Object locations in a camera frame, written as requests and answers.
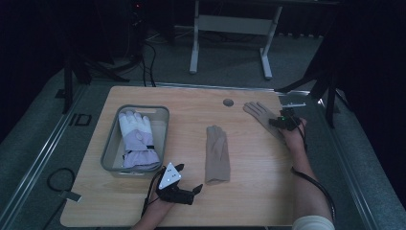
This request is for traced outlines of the grey floor tag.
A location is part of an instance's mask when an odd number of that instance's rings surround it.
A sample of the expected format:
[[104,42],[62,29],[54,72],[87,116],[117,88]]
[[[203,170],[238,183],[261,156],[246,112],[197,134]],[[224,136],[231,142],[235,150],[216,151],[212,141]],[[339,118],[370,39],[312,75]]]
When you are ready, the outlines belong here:
[[62,191],[59,196],[64,199],[72,200],[75,202],[80,202],[81,200],[81,195],[78,195],[71,191]]

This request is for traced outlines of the beige glove with button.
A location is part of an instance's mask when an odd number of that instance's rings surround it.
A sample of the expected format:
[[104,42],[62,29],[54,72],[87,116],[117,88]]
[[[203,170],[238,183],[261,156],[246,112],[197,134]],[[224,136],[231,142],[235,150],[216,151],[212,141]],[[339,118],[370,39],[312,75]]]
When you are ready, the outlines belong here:
[[270,119],[276,120],[277,116],[265,105],[260,102],[249,102],[244,104],[243,110],[253,116],[276,139],[282,143],[284,142],[283,136],[279,130],[274,126],[271,126],[269,123]]

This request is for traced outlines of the dark computer tower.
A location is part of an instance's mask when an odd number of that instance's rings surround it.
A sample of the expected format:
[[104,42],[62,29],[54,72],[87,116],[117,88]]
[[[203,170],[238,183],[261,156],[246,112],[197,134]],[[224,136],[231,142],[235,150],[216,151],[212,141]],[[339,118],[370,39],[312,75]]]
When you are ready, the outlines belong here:
[[128,2],[130,60],[140,62],[147,34],[145,0],[128,0]]

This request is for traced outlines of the white sleeve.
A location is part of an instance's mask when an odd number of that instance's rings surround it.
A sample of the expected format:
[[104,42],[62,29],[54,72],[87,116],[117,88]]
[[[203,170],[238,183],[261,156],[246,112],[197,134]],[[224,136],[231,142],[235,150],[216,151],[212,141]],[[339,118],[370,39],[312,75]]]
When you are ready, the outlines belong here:
[[321,216],[305,216],[297,218],[292,230],[335,230],[333,223]]

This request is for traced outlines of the purple and white glove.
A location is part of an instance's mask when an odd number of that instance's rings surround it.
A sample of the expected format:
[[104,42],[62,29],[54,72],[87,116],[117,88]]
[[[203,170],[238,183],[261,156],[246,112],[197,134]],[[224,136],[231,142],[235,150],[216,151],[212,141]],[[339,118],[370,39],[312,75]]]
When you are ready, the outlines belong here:
[[161,164],[155,151],[148,116],[131,110],[119,114],[119,125],[124,140],[126,169],[152,171]]

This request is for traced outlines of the metal floor rail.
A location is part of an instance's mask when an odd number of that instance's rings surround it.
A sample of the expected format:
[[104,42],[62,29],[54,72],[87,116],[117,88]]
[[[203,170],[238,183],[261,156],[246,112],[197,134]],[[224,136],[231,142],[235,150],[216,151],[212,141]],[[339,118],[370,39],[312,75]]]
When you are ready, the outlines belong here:
[[346,108],[333,107],[334,127],[327,126],[338,164],[353,203],[366,230],[378,230],[374,196],[379,192],[375,177],[380,175],[372,146],[354,115]]
[[260,88],[260,87],[233,87],[233,86],[216,86],[216,85],[199,85],[199,84],[183,84],[183,83],[168,83],[157,82],[156,87],[166,88],[189,88],[189,89],[221,89],[221,90],[245,90],[245,91],[261,91],[261,92],[275,92],[279,96],[302,96],[306,97],[310,94],[308,90],[292,90],[286,93],[276,91],[272,88]]
[[86,89],[78,87],[67,110],[64,101],[41,93],[0,144],[0,230],[14,222]]

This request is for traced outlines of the white desk frame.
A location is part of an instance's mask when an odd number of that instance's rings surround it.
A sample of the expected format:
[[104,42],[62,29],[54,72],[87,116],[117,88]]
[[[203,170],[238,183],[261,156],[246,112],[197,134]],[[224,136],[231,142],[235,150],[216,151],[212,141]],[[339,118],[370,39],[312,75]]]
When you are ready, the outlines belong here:
[[200,0],[194,0],[193,44],[189,72],[197,73],[199,58],[199,32],[218,32],[246,35],[266,35],[267,41],[259,49],[262,71],[266,80],[273,78],[268,53],[275,31],[279,24],[282,7],[276,7],[272,19],[256,19],[220,15],[201,14],[199,11]]

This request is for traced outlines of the grey plastic basin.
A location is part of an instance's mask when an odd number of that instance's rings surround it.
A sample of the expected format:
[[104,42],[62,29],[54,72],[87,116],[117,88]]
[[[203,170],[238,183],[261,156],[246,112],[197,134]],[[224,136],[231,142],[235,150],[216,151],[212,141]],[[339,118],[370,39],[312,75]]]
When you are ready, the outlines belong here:
[[[149,169],[124,167],[125,147],[119,123],[119,115],[121,113],[126,113],[127,111],[133,113],[138,112],[142,116],[147,116],[149,118],[154,150],[160,160],[155,167]],[[117,110],[114,122],[110,128],[104,151],[101,156],[101,166],[116,177],[153,177],[163,166],[168,125],[169,110],[164,106],[134,104],[125,104],[121,106]]]

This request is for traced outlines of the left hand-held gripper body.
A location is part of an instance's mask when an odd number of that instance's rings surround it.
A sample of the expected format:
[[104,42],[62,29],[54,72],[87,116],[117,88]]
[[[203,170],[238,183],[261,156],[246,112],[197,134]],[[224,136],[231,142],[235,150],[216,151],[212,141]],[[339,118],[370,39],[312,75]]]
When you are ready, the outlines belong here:
[[171,162],[168,163],[157,185],[156,194],[167,202],[192,205],[195,195],[192,191],[178,187],[182,175],[174,167]]

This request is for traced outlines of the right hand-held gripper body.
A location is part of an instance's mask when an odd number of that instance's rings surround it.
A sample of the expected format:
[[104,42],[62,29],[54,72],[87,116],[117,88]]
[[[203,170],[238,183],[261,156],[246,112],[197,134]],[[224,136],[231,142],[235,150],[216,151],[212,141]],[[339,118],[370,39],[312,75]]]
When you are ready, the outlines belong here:
[[280,110],[279,120],[282,123],[281,128],[289,131],[304,124],[304,121],[296,115],[293,106],[284,106]]

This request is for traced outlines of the plain beige glove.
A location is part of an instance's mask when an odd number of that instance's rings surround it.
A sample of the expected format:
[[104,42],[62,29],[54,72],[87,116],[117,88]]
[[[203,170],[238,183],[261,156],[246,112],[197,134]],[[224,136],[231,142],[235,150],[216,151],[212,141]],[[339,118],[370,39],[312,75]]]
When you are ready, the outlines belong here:
[[226,132],[220,126],[206,128],[205,183],[208,185],[230,180],[230,158]]

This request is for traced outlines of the black tripod stand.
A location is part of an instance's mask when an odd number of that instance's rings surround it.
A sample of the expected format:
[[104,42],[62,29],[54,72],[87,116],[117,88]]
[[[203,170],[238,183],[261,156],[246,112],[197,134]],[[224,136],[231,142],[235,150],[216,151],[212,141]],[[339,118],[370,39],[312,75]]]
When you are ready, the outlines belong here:
[[96,71],[104,74],[113,81],[128,82],[128,80],[114,74],[112,71],[101,66],[90,57],[82,54],[73,54],[71,56],[68,56],[64,61],[64,87],[58,90],[56,93],[57,98],[61,98],[64,100],[64,106],[62,110],[63,114],[66,114],[73,105],[73,77],[76,77],[79,83],[89,84],[92,81],[88,66],[94,68]]
[[330,127],[334,128],[333,113],[339,80],[338,74],[343,66],[340,58],[343,54],[342,51],[330,54],[326,49],[319,48],[305,70],[304,76],[285,87],[276,89],[276,92],[288,93],[299,86],[315,81],[310,90],[310,97],[314,100],[320,100],[327,93],[325,117]]

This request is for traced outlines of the person's right hand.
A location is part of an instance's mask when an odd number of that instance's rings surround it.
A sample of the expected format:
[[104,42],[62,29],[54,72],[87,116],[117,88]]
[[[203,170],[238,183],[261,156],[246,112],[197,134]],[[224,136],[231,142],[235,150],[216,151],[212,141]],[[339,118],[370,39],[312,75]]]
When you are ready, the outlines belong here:
[[282,134],[284,141],[290,151],[305,151],[305,125],[306,120],[301,119],[301,122],[295,129],[291,131],[287,129],[280,130],[280,133]]

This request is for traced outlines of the dark curtain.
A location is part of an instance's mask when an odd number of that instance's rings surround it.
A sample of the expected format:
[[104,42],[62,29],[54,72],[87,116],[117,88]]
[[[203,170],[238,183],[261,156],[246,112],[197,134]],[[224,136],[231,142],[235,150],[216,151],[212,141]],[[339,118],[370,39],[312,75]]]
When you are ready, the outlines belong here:
[[63,65],[35,0],[0,0],[0,142]]
[[337,30],[348,46],[341,87],[406,202],[406,0],[347,0]]

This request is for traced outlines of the person's left hand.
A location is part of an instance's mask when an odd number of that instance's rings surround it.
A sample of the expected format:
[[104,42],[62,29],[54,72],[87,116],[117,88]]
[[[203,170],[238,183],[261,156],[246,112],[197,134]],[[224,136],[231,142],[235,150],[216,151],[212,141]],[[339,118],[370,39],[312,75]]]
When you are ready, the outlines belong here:
[[155,192],[152,193],[144,216],[148,220],[161,222],[174,206],[173,203],[162,200]]

